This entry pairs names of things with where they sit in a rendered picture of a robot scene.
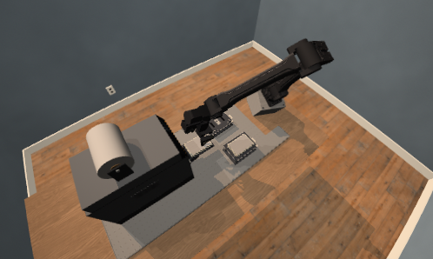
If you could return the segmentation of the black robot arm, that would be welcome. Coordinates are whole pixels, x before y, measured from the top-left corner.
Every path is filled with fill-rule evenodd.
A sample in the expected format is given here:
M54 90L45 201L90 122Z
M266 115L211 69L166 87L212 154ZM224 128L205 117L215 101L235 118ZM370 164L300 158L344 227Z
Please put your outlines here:
M205 122L221 117L223 112L235 103L259 90L263 93L270 107L280 103L283 96L289 94L289 87L299 80L299 77L305 78L319 71L322 65L334 60L327 50L328 47L325 41L308 42L307 38L291 45L287 48L289 56L280 63L253 76L231 90L209 97L203 102L204 105L197 107L197 109L184 111L181 129L184 133L186 132L185 134L189 134L196 127L199 132L205 131L208 125ZM295 55L298 56L299 63Z

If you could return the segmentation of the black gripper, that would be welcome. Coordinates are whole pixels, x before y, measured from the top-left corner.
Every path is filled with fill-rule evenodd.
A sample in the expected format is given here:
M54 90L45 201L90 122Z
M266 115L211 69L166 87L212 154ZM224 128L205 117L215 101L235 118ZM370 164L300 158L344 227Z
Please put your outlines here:
M213 135L205 136L206 134L211 134L213 132L212 128L209 126L210 121L207 121L205 123L208 123L205 131L199 132L197 130L197 128L195 128L194 130L191 131L191 133L195 131L198 134L198 136L201 138L200 139L201 146L204 146L208 141L210 141L214 138Z

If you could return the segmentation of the grey cylinder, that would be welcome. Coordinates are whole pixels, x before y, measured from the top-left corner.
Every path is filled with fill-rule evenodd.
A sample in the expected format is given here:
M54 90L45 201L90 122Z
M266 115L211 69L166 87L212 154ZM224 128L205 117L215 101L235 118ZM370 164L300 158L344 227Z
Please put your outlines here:
M114 123L101 123L91 128L86 135L97 175L111 179L106 172L117 164L125 163L130 168L135 161L123 138L119 127Z

